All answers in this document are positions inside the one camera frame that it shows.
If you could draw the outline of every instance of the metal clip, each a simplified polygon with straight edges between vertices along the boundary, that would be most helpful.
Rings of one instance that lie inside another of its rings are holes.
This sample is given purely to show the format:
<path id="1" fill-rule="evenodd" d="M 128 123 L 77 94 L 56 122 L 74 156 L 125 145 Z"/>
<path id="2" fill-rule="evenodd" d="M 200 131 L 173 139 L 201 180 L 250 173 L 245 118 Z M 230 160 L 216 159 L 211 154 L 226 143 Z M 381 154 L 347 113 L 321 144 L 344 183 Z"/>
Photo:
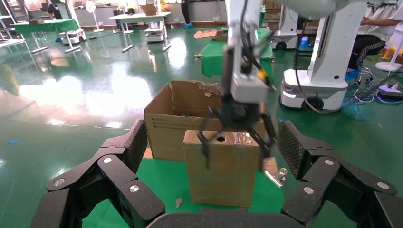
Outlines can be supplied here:
<path id="1" fill-rule="evenodd" d="M 275 174 L 271 174 L 269 171 L 264 170 L 263 173 L 267 178 L 269 178 L 277 187 L 281 188 L 283 186 L 283 182 L 286 181 L 285 175 L 287 174 L 287 169 L 281 168 Z"/>

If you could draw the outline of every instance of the cardboard box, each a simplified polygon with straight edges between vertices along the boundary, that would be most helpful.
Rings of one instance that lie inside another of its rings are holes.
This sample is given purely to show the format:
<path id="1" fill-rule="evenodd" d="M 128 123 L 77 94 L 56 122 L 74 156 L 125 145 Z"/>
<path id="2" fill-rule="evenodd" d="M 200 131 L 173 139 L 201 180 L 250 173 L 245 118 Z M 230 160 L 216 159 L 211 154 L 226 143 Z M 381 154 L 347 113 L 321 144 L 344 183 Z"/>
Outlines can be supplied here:
<path id="1" fill-rule="evenodd" d="M 266 8 L 273 9 L 274 8 L 274 0 L 264 0 L 263 5 L 265 5 Z"/>
<path id="2" fill-rule="evenodd" d="M 144 109 L 144 119 L 153 157 L 184 161 L 185 132 L 199 130 L 208 107 L 221 109 L 221 94 L 217 84 L 172 81 L 171 85 L 172 89 L 166 84 Z M 211 119 L 207 130 L 220 129 L 221 121 Z M 254 129 L 261 136 L 266 135 L 263 121 L 256 123 Z"/>
<path id="3" fill-rule="evenodd" d="M 204 132 L 210 137 L 215 133 Z M 209 169 L 197 131 L 186 131 L 183 150 L 193 203 L 250 207 L 259 160 L 259 146 L 252 137 L 244 132 L 223 132 L 213 139 Z"/>
<path id="4" fill-rule="evenodd" d="M 193 37 L 195 37 L 196 39 L 210 37 L 216 41 L 227 41 L 228 40 L 228 30 L 217 31 L 217 30 L 213 29 L 213 30 L 207 30 L 204 32 L 197 31 L 193 35 Z"/>
<path id="5" fill-rule="evenodd" d="M 30 25 L 41 24 L 41 23 L 44 23 L 44 22 L 45 22 L 44 20 L 30 20 L 30 21 L 28 21 L 28 23 Z"/>
<path id="6" fill-rule="evenodd" d="M 140 6 L 146 16 L 153 16 L 159 14 L 154 4 L 146 4 Z"/>

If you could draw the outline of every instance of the black pants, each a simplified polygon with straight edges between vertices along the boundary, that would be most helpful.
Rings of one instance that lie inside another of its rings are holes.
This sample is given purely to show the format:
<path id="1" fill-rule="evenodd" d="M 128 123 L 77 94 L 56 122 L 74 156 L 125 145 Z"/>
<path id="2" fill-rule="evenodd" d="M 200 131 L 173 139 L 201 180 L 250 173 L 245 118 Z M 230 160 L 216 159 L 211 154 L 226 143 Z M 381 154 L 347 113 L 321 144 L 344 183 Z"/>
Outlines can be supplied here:
<path id="1" fill-rule="evenodd" d="M 352 70 L 361 69 L 367 55 L 375 55 L 380 52 L 386 43 L 373 35 L 357 35 L 351 53 L 348 68 Z"/>
<path id="2" fill-rule="evenodd" d="M 186 24 L 189 24 L 190 23 L 189 0 L 182 0 L 181 7 L 182 7 L 183 17 L 185 18 L 185 22 L 186 22 Z"/>

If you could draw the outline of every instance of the person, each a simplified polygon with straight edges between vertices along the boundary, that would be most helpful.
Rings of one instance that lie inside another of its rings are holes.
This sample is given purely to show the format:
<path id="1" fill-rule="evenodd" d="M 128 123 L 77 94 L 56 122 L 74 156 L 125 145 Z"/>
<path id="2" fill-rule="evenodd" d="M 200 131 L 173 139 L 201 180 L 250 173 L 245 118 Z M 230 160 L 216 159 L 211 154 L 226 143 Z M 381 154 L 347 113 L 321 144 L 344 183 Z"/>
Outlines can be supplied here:
<path id="1" fill-rule="evenodd" d="M 52 3 L 52 1 L 48 4 L 48 15 L 50 19 L 63 19 L 59 7 L 56 4 Z"/>
<path id="2" fill-rule="evenodd" d="M 367 4 L 348 63 L 350 79 L 358 76 L 368 54 L 378 53 L 385 47 L 396 26 L 403 20 L 402 3 L 403 0 L 392 0 Z"/>
<path id="3" fill-rule="evenodd" d="M 181 8 L 182 8 L 183 17 L 185 18 L 185 23 L 183 24 L 183 28 L 184 29 L 192 28 L 193 25 L 190 23 L 190 17 L 189 17 L 189 0 L 182 0 Z"/>

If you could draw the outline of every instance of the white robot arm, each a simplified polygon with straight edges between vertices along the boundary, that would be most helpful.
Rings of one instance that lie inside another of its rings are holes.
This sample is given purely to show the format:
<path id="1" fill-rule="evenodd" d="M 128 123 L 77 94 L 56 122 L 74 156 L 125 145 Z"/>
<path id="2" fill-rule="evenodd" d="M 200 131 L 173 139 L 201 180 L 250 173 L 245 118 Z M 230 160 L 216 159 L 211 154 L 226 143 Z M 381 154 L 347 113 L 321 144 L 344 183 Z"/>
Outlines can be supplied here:
<path id="1" fill-rule="evenodd" d="M 302 16 L 320 18 L 342 9 L 349 3 L 367 0 L 278 0 Z M 198 137 L 203 145 L 203 154 L 209 162 L 208 139 L 204 136 L 208 119 L 221 120 L 223 131 L 247 131 L 261 148 L 260 158 L 270 156 L 270 148 L 276 140 L 271 117 L 262 113 L 260 105 L 266 102 L 272 84 L 259 64 L 262 49 L 270 43 L 270 36 L 257 41 L 259 15 L 262 0 L 226 0 L 228 14 L 228 45 L 223 54 L 221 76 L 221 110 L 209 109 L 206 123 L 199 130 Z M 263 120 L 268 140 L 259 136 L 253 125 Z"/>

